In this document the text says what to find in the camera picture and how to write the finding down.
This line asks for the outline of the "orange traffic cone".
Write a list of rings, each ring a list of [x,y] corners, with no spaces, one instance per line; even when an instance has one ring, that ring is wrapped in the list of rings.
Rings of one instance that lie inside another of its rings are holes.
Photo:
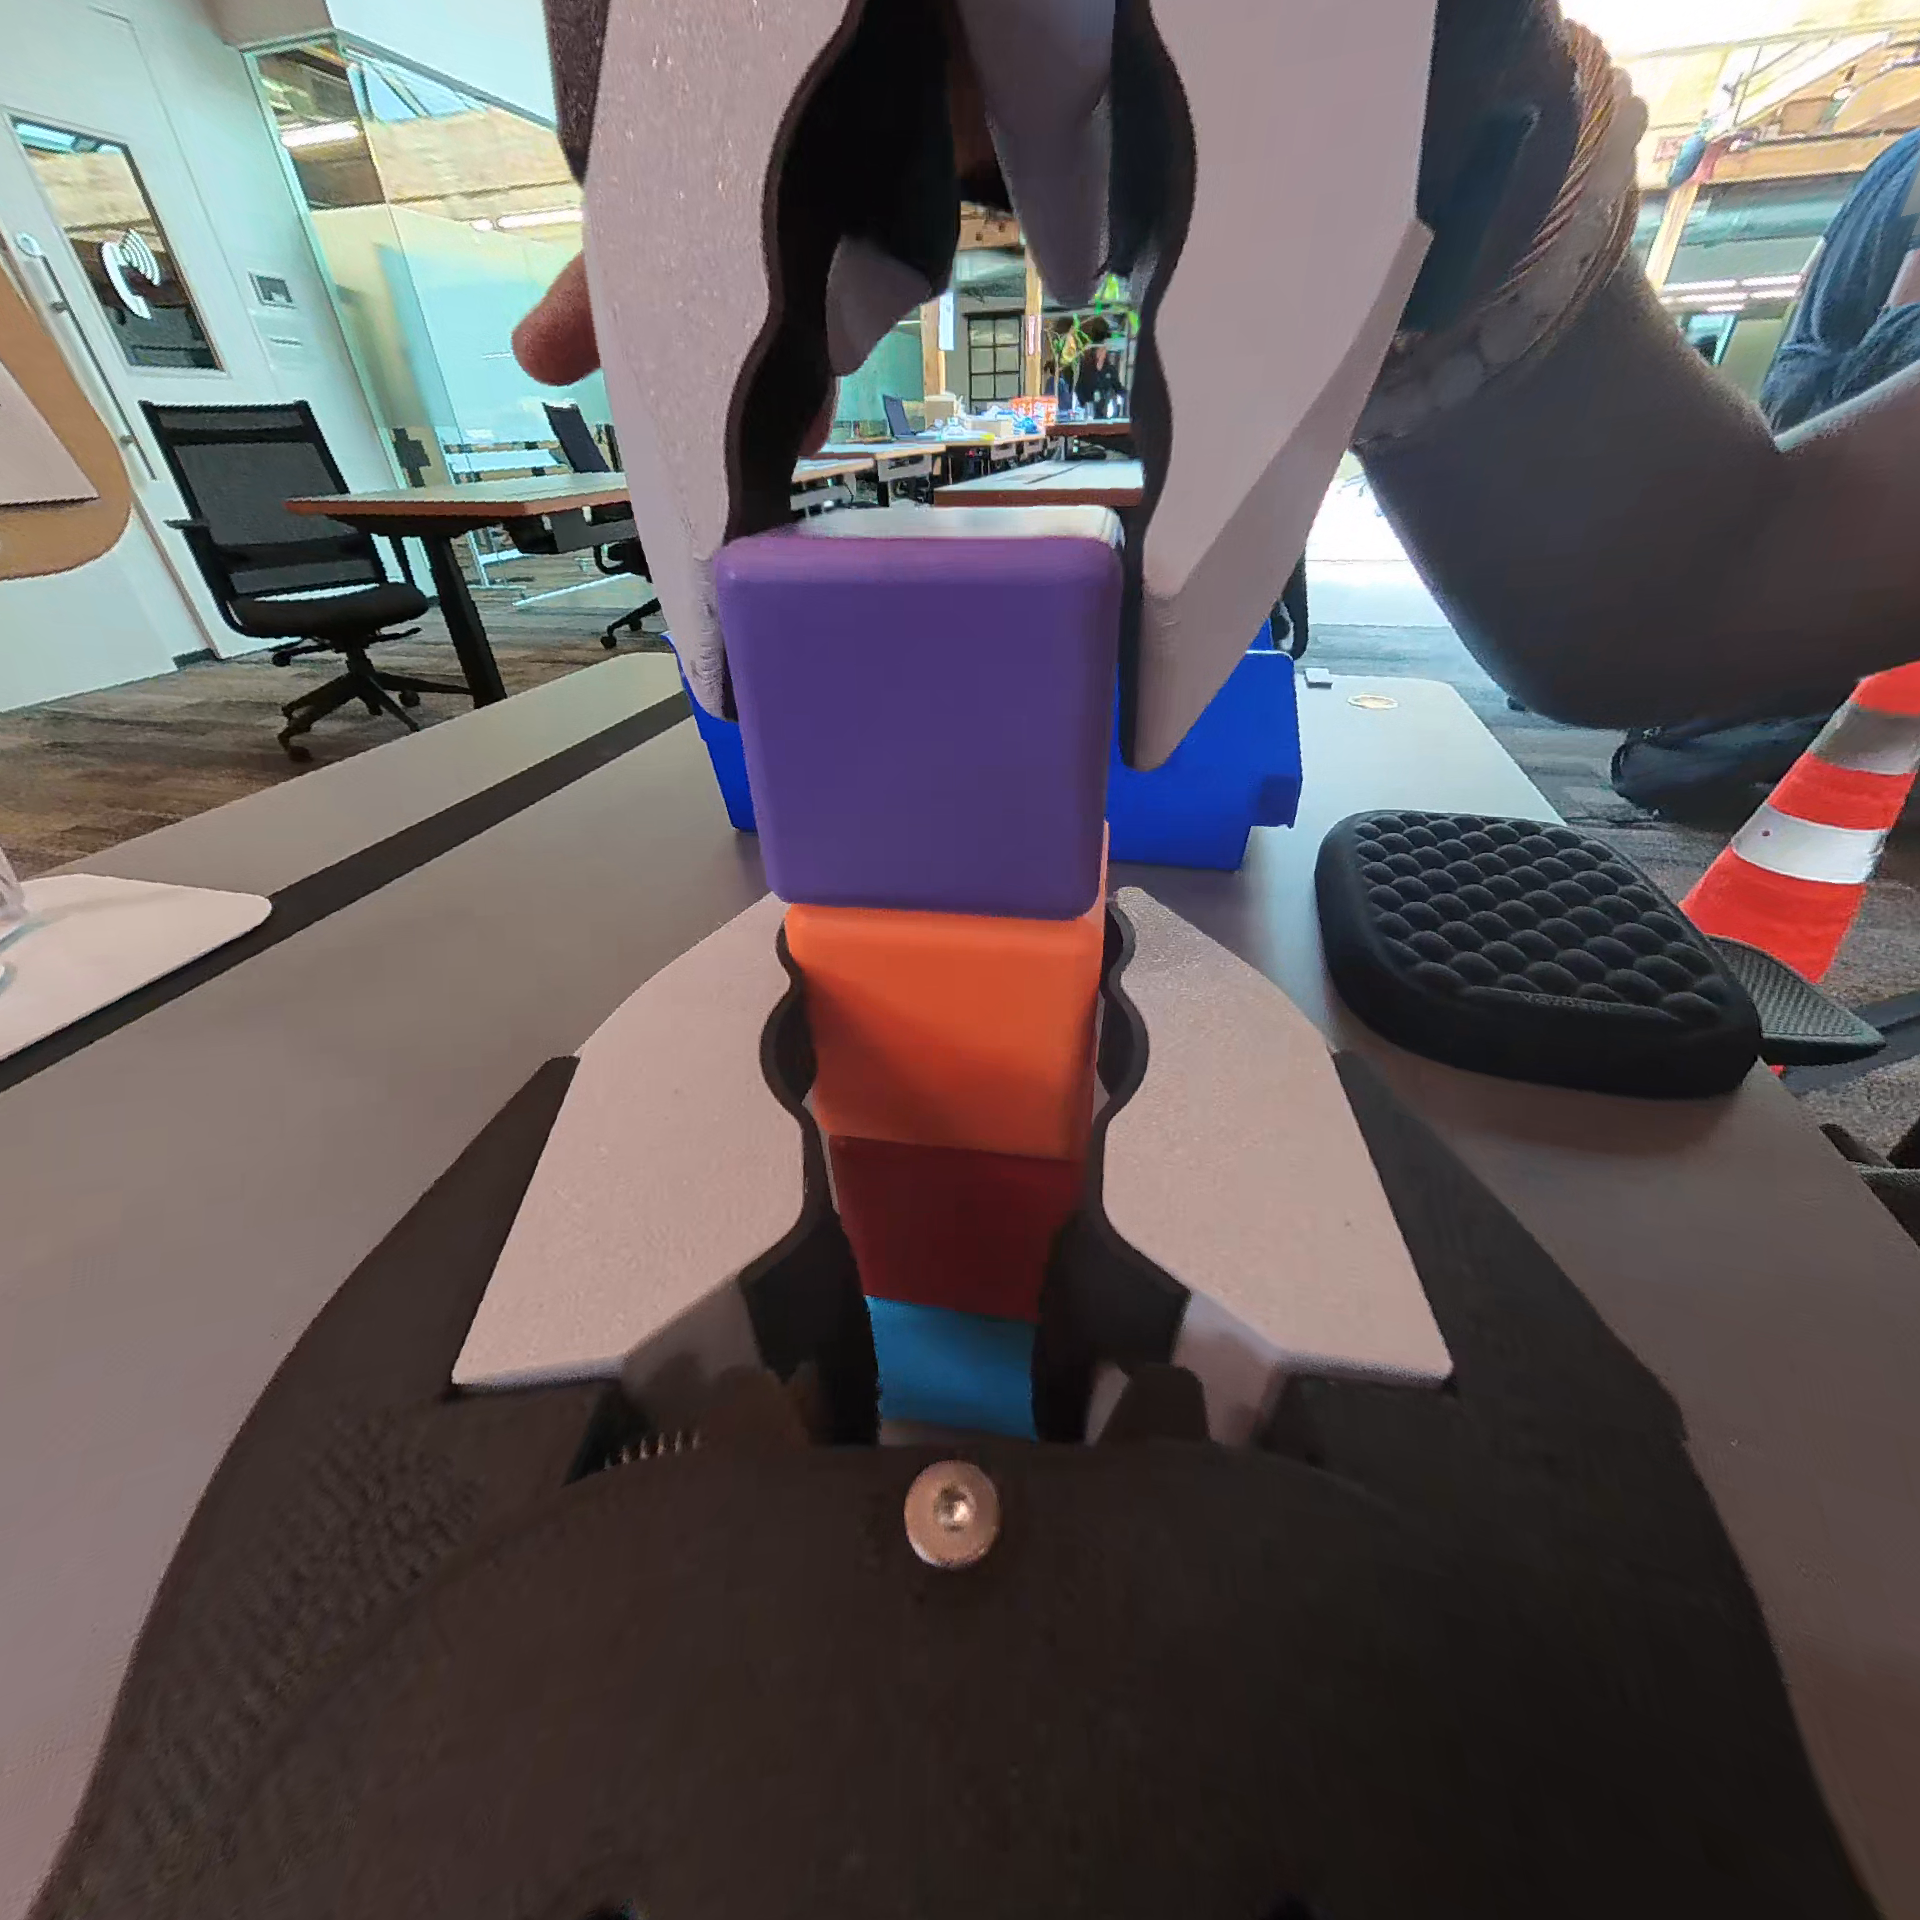
[[[1864,679],[1683,895],[1705,935],[1819,982],[1858,918],[1918,770],[1918,665]]]

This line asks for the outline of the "blue plastic bin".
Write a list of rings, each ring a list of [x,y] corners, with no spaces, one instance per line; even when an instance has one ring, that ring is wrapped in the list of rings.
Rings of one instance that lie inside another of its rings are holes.
[[[1114,672],[982,641],[910,648],[881,690],[784,679],[776,710],[692,703],[730,822],[790,903],[1068,921],[1102,853],[1233,873],[1304,792],[1295,666],[1256,646],[1155,770],[1121,754]]]

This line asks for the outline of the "person's right forearm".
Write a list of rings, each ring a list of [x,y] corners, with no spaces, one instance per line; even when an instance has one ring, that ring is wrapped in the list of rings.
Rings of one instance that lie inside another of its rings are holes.
[[[1400,331],[1353,451],[1481,666],[1592,729],[1806,712],[1915,663],[1915,368],[1777,433],[1630,253],[1647,126],[1567,22],[1579,130],[1526,257]]]

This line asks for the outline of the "teal foam cube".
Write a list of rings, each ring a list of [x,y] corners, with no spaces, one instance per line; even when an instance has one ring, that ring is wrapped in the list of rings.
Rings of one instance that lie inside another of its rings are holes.
[[[868,1317],[886,1423],[1038,1437],[1031,1323],[882,1298]]]

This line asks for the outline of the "purple foam cube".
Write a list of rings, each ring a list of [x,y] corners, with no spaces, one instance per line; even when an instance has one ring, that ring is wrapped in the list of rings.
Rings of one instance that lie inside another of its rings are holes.
[[[777,898],[1090,907],[1121,547],[1100,506],[854,512],[722,545],[716,609]]]

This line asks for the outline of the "orange foam cube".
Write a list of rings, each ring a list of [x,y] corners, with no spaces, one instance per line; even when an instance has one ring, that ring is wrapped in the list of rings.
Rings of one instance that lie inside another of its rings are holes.
[[[1072,1161],[1094,1120],[1104,903],[994,918],[793,903],[830,1135]]]

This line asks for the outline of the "person's right hand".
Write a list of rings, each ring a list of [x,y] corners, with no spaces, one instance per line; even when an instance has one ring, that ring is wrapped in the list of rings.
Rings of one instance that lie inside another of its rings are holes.
[[[567,263],[516,322],[512,355],[521,371],[550,389],[572,385],[602,368],[584,253]]]

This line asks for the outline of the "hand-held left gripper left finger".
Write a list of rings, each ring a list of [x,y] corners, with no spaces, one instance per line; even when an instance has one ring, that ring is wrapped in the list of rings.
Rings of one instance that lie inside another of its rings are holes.
[[[793,992],[766,894],[649,976],[579,1047],[560,1110],[457,1354],[472,1392],[615,1379],[699,1399],[790,1375],[751,1273],[801,1230],[809,1064],[770,1021]]]

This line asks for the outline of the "red foam cube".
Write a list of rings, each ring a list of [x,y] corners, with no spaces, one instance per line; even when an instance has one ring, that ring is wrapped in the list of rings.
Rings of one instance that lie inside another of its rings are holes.
[[[874,1299],[1040,1321],[1082,1159],[830,1135],[833,1198]]]

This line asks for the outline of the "white stand base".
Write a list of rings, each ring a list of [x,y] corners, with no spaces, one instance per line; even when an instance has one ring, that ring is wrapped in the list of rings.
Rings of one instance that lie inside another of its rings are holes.
[[[43,875],[6,904],[3,1059],[226,949],[273,901],[199,883]]]

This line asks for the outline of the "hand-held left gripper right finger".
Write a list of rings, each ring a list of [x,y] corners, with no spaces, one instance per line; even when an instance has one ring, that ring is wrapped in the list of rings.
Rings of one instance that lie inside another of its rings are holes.
[[[1334,1050],[1152,894],[1110,904],[1082,1198],[1044,1275],[1044,1387],[1454,1374]]]

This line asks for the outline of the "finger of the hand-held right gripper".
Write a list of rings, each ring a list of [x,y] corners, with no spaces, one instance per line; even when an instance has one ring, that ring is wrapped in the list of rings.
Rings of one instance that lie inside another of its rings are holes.
[[[867,5],[612,1],[585,163],[585,269],[640,544],[691,693],[737,718],[718,559],[793,520],[827,375],[777,370],[779,184]]]
[[[1162,765],[1305,553],[1432,230],[1435,5],[1148,5],[1169,107],[1130,536],[1127,755]]]

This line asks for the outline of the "brown office desk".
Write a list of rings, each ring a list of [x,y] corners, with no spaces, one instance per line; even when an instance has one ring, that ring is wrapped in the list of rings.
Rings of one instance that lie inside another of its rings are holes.
[[[331,519],[372,536],[423,545],[439,609],[475,709],[508,698],[490,635],[459,563],[457,541],[499,527],[538,555],[574,553],[638,536],[617,470],[497,478],[475,485],[290,495],[286,509]]]

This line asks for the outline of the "black office chair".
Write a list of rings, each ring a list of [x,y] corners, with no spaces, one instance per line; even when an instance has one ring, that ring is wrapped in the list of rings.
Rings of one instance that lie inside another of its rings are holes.
[[[344,673],[288,701],[278,733],[290,760],[308,760],[304,736],[351,703],[418,731],[411,709],[425,693],[464,694],[434,680],[375,666],[371,648],[414,638],[428,611],[410,559],[396,579],[363,530],[328,513],[294,512],[294,495],[336,495],[346,478],[314,406],[284,401],[140,403],[185,502],[174,530],[185,539],[226,627],[267,639],[275,665],[339,655]]]

